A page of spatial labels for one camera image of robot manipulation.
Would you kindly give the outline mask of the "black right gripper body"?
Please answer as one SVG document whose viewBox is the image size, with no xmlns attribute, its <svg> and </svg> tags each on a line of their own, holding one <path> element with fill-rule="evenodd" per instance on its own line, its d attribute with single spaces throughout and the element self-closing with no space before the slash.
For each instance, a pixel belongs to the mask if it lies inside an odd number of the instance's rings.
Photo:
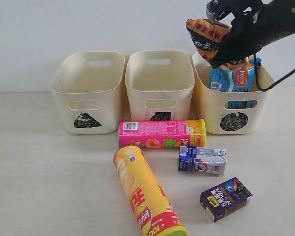
<svg viewBox="0 0 295 236">
<path fill-rule="evenodd" d="M 261 0 L 235 0 L 231 11 L 234 16 L 231 26 L 236 23 L 253 23 L 255 44 L 262 44 L 257 39 L 257 28 L 255 26 L 258 14 L 262 8 L 263 2 Z"/>
</svg>

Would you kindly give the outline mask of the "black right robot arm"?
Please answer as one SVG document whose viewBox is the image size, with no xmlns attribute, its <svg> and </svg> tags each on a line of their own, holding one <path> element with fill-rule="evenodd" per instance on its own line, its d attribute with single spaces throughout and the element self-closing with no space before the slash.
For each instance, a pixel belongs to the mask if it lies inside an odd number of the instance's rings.
<svg viewBox="0 0 295 236">
<path fill-rule="evenodd" d="M 240 61 L 277 40 L 295 34 L 295 0 L 212 0 L 206 6 L 212 22 L 233 14 L 231 30 L 210 65 L 218 68 Z"/>
</svg>

